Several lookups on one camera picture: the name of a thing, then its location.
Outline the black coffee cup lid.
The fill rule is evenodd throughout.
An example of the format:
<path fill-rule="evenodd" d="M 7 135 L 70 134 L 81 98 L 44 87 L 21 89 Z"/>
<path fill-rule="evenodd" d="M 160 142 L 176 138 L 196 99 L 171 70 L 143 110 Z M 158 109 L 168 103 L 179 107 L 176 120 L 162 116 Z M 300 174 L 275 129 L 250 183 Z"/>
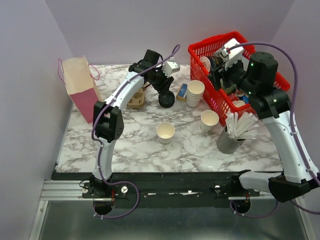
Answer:
<path fill-rule="evenodd" d="M 170 108 L 175 103 L 175 95 L 172 91 L 168 91 L 165 93 L 160 93 L 158 95 L 158 102 L 163 108 Z"/>

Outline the white paper cup stack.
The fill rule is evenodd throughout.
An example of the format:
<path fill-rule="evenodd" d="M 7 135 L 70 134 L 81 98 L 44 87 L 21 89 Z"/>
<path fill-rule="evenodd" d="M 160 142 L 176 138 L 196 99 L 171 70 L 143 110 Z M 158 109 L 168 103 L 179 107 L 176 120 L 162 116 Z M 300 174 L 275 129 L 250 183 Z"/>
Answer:
<path fill-rule="evenodd" d="M 186 103 L 189 108 L 196 108 L 202 99 L 205 85 L 199 80 L 191 80 L 187 84 Z"/>

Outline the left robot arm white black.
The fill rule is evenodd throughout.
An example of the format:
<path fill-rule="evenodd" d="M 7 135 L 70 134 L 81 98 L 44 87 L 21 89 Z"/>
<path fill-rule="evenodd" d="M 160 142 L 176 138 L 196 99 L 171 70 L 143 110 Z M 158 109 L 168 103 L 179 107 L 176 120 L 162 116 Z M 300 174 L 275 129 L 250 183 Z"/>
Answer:
<path fill-rule="evenodd" d="M 105 101 L 94 104 L 91 138 L 99 142 L 100 148 L 89 184 L 99 197 L 107 197 L 111 192 L 114 148 L 124 131 L 122 111 L 135 93 L 149 83 L 157 91 L 161 107 L 173 106 L 175 95 L 169 90 L 174 80 L 171 75 L 180 67 L 177 63 L 171 66 L 171 58 L 172 55 L 163 58 L 161 54 L 148 49 L 143 59 L 129 66 L 125 80 L 116 91 Z"/>

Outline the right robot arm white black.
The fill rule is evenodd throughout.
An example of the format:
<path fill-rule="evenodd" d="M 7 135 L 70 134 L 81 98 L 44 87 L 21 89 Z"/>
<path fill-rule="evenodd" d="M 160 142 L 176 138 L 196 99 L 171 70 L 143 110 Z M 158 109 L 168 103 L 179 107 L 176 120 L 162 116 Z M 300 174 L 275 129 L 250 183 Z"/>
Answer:
<path fill-rule="evenodd" d="M 247 190 L 271 193 L 281 203 L 300 197 L 317 187 L 318 168 L 308 157 L 291 119 L 293 101 L 286 91 L 274 86 L 278 62 L 267 52 L 254 52 L 244 69 L 242 53 L 216 51 L 210 57 L 208 79 L 214 88 L 235 86 L 248 96 L 258 119 L 267 127 L 278 152 L 282 172 L 239 172 L 230 183 L 230 191 L 241 196 Z"/>

